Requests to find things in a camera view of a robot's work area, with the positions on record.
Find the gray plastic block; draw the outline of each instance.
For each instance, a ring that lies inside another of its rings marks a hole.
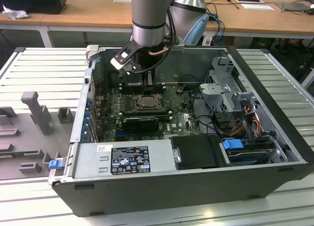
[[[58,118],[60,123],[72,123],[73,116],[69,107],[61,107],[58,110]]]
[[[21,101],[29,107],[33,115],[33,119],[38,124],[41,132],[44,135],[48,135],[51,132],[51,128],[49,125],[50,118],[43,113],[42,107],[39,105],[37,98],[38,93],[36,91],[26,91],[23,93]]]
[[[14,52],[24,52],[26,50],[26,47],[16,47]]]
[[[43,113],[44,113],[44,116],[47,116],[47,117],[49,118],[49,121],[50,121],[50,120],[51,120],[51,115],[50,115],[50,113],[49,113],[48,108],[46,107],[46,105],[41,105],[40,107],[42,108],[42,111],[43,111]],[[34,119],[33,114],[30,114],[30,117],[31,117],[31,119],[33,120],[33,122],[34,122],[35,124],[37,124],[36,120]]]
[[[47,169],[49,169],[49,163],[51,160],[52,159],[51,159],[49,153],[45,153],[44,159],[43,159],[43,165],[46,166]]]
[[[41,172],[41,167],[37,162],[20,163],[19,171],[23,174],[32,174]]]
[[[0,126],[12,125],[7,115],[0,115]]]
[[[28,151],[4,151],[0,152],[2,158],[23,158],[26,153],[38,153],[38,150],[28,150]]]
[[[18,136],[20,134],[18,129],[1,129],[0,128],[0,138]]]
[[[24,157],[26,157],[27,159],[39,159],[39,158],[44,158],[44,152],[40,150],[38,150],[37,152],[34,153],[25,153]]]
[[[0,115],[7,115],[8,117],[17,117],[12,107],[0,107]]]
[[[14,146],[12,144],[0,144],[0,152],[2,151],[12,151]]]

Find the wooden table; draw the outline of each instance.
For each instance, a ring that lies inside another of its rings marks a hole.
[[[206,0],[216,3],[219,19],[225,24],[227,36],[273,37],[273,38],[313,38],[314,16],[281,12],[275,4],[269,4],[275,10],[239,9],[226,0]],[[265,2],[296,0],[263,0]],[[209,5],[212,13],[214,6]],[[131,3],[113,0],[67,0],[59,15],[34,14],[29,18],[10,20],[0,15],[2,29],[28,29],[40,32],[45,47],[52,47],[48,31],[95,31],[95,32],[131,32]],[[217,31],[217,23],[209,22],[205,35],[211,37]]]
[[[293,2],[297,0],[262,0],[264,2]],[[291,13],[281,11],[275,4],[264,4],[271,6],[271,10],[245,9],[237,4],[227,4],[227,0],[206,0],[206,2],[217,3],[218,16],[225,24],[225,35],[230,36],[254,36],[254,37],[281,37],[281,38],[310,38],[314,36],[314,16],[300,12]],[[310,3],[301,1],[307,6]],[[208,5],[210,11],[215,13],[214,6]],[[206,28],[209,32],[217,31],[217,23],[210,22]]]

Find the electronic device on table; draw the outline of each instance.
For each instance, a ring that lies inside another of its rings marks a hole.
[[[0,0],[2,5],[13,10],[39,12],[45,14],[59,14],[67,0]]]
[[[313,172],[313,135],[300,128],[312,119],[299,118],[314,100],[269,53],[193,46],[204,0],[132,0],[132,21],[122,48],[10,58],[0,75],[4,179],[47,167],[86,217],[259,199]]]
[[[309,14],[309,15],[314,15],[314,8],[308,9],[308,10],[306,11],[306,13]]]
[[[264,3],[262,0],[236,0],[237,2],[241,3]]]
[[[310,9],[309,6],[306,6],[302,3],[285,3],[285,2],[276,2],[275,3],[279,8],[285,11],[307,11]]]

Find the warning label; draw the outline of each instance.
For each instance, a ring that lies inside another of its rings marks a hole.
[[[112,148],[110,171],[113,175],[150,172],[148,146]]]

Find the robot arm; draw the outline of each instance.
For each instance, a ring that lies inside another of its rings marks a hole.
[[[208,15],[204,0],[132,0],[132,22],[132,41],[111,63],[121,73],[145,74],[167,57],[177,37],[186,45],[195,45]]]

